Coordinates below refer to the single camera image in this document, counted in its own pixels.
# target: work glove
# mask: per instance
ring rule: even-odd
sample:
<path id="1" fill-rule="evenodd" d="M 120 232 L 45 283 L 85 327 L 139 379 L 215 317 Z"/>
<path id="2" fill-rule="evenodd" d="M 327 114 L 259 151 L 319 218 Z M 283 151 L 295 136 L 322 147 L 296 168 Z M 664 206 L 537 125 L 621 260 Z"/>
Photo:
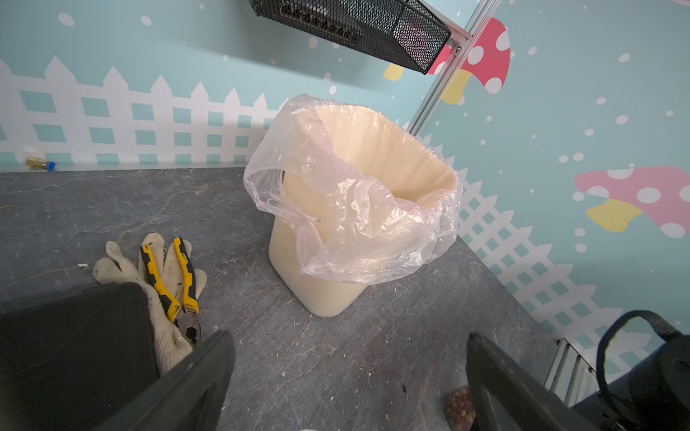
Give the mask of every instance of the work glove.
<path id="1" fill-rule="evenodd" d="M 158 233 L 146 235 L 144 242 L 151 247 L 156 265 L 163 268 L 161 279 L 168 291 L 182 303 L 184 276 L 177 259 L 174 247 L 169 247 L 165 261 L 165 242 Z M 192 244 L 184 240 L 184 245 L 189 256 L 192 254 Z M 182 359 L 192 352 L 192 345 L 177 329 L 174 323 L 168 320 L 161 304 L 156 289 L 147 281 L 145 275 L 144 260 L 139 255 L 139 268 L 123 256 L 119 245 L 114 241 L 106 243 L 106 254 L 94 265 L 92 275 L 100 284 L 107 283 L 137 283 L 146 294 L 148 303 L 148 316 L 153 327 L 153 338 L 156 350 L 156 362 L 161 374 L 172 370 Z M 197 298 L 206 287 L 206 273 L 195 269 Z"/>

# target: white snow dot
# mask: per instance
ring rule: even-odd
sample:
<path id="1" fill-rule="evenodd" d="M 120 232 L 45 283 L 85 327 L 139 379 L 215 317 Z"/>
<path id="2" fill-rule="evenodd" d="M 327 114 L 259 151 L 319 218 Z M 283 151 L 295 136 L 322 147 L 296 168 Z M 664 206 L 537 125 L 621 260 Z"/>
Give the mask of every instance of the white snow dot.
<path id="1" fill-rule="evenodd" d="M 655 203 L 661 199 L 661 192 L 654 187 L 641 188 L 638 192 L 638 201 L 642 203 Z"/>
<path id="2" fill-rule="evenodd" d="M 685 186 L 680 189 L 680 198 L 686 202 L 690 202 L 690 186 Z"/>
<path id="3" fill-rule="evenodd" d="M 587 194 L 591 194 L 592 196 L 597 196 L 597 197 L 609 197 L 609 191 L 602 186 L 594 186 L 590 187 L 589 190 L 587 190 Z"/>
<path id="4" fill-rule="evenodd" d="M 626 179 L 633 174 L 634 169 L 609 169 L 606 171 L 613 179 Z"/>
<path id="5" fill-rule="evenodd" d="M 66 14 L 65 12 L 60 12 L 59 14 L 57 14 L 57 20 L 68 27 L 72 27 L 75 24 L 75 19 L 72 18 L 69 14 Z"/>
<path id="6" fill-rule="evenodd" d="M 496 49 L 499 51 L 505 51 L 511 47 L 511 40 L 508 38 L 508 32 L 504 31 L 498 35 L 496 39 Z"/>
<path id="7" fill-rule="evenodd" d="M 502 86 L 503 83 L 501 82 L 501 78 L 493 77 L 486 82 L 484 88 L 486 88 L 489 94 L 496 94 L 501 90 Z"/>
<path id="8" fill-rule="evenodd" d="M 674 239 L 681 238 L 685 235 L 685 228 L 677 223 L 666 223 L 662 225 L 660 229 L 667 237 Z"/>
<path id="9" fill-rule="evenodd" d="M 467 54 L 467 62 L 470 64 L 477 64 L 482 60 L 482 57 L 484 57 L 484 48 L 475 46 L 470 50 L 470 53 Z"/>

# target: black strap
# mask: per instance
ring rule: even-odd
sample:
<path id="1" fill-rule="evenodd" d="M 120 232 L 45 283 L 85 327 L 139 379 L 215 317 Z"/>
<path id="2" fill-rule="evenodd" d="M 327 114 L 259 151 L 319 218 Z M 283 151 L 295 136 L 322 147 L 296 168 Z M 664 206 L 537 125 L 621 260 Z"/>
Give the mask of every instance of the black strap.
<path id="1" fill-rule="evenodd" d="M 609 347 L 609 343 L 614 338 L 614 336 L 620 331 L 626 323 L 630 320 L 642 317 L 644 320 L 649 322 L 654 332 L 662 338 L 662 340 L 667 343 L 682 335 L 678 330 L 676 330 L 669 322 L 665 321 L 663 317 L 647 310 L 634 310 L 623 314 L 618 318 L 617 321 L 613 322 L 613 325 L 606 331 L 606 334 L 602 337 L 599 342 L 599 348 L 597 349 L 597 383 L 599 384 L 599 391 L 601 391 L 602 398 L 609 407 L 621 417 L 629 420 L 630 422 L 636 423 L 632 418 L 625 416 L 619 409 L 618 406 L 613 402 L 613 395 L 609 389 L 609 384 L 606 382 L 606 373 L 604 372 L 604 362 L 606 361 L 606 349 Z"/>

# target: mushroom painting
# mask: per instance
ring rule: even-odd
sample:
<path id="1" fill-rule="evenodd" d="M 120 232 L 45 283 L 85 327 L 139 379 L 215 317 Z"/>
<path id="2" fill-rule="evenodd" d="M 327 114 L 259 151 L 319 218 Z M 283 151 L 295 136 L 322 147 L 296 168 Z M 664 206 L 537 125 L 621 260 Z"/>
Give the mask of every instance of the mushroom painting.
<path id="1" fill-rule="evenodd" d="M 479 79 L 489 93 L 498 93 L 508 77 L 511 65 L 510 47 L 508 30 L 501 21 L 492 18 L 468 53 L 467 60 L 455 74 L 442 100 L 449 105 L 462 105 L 462 94 L 472 76 Z"/>
<path id="2" fill-rule="evenodd" d="M 638 215 L 645 213 L 671 238 L 690 231 L 690 175 L 673 166 L 598 170 L 580 174 L 575 186 L 608 199 L 587 210 L 602 228 L 623 232 Z"/>

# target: yellow mushroom stem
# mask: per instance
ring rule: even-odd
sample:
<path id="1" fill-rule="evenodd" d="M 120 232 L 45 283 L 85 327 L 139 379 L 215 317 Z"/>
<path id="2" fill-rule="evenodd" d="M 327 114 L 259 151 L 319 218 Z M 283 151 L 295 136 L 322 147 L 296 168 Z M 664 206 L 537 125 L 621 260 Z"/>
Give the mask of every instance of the yellow mushroom stem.
<path id="1" fill-rule="evenodd" d="M 465 92 L 465 86 L 471 77 L 472 74 L 465 69 L 458 70 L 446 89 L 446 92 L 443 93 L 441 100 L 449 105 L 457 105 L 460 103 L 462 100 L 462 93 Z"/>
<path id="2" fill-rule="evenodd" d="M 623 232 L 642 210 L 630 203 L 609 199 L 602 205 L 587 210 L 587 215 L 610 232 Z"/>

